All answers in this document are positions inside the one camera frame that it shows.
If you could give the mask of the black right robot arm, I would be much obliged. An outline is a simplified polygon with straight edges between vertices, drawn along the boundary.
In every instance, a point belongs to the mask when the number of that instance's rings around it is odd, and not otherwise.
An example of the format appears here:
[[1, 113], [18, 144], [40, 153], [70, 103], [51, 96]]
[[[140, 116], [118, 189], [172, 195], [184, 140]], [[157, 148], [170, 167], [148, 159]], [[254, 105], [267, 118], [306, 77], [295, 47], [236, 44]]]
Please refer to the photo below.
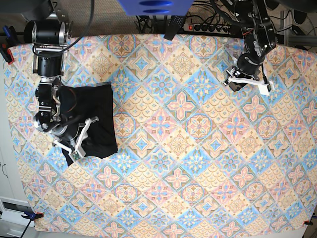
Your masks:
[[72, 23], [58, 3], [57, 0], [39, 0], [34, 9], [22, 15], [33, 25], [28, 31], [34, 54], [32, 72], [40, 77], [36, 89], [39, 109], [34, 115], [34, 125], [38, 131], [51, 134], [53, 145], [75, 162], [86, 156], [82, 142], [88, 138], [90, 125], [99, 118], [86, 118], [83, 113], [68, 116], [62, 111], [60, 97], [65, 86], [61, 77], [65, 69], [63, 61], [71, 47], [68, 41]]

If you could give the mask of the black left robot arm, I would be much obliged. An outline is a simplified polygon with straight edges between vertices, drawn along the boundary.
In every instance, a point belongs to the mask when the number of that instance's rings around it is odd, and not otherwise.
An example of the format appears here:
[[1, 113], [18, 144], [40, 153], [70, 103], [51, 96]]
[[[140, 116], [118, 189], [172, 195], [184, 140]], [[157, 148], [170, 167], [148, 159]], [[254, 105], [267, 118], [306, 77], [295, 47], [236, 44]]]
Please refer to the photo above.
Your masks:
[[274, 90], [272, 81], [264, 73], [264, 60], [276, 47], [273, 24], [263, 0], [236, 0], [233, 13], [244, 39], [243, 53], [226, 70], [224, 85], [237, 92], [247, 84], [257, 86], [260, 94], [268, 96]]

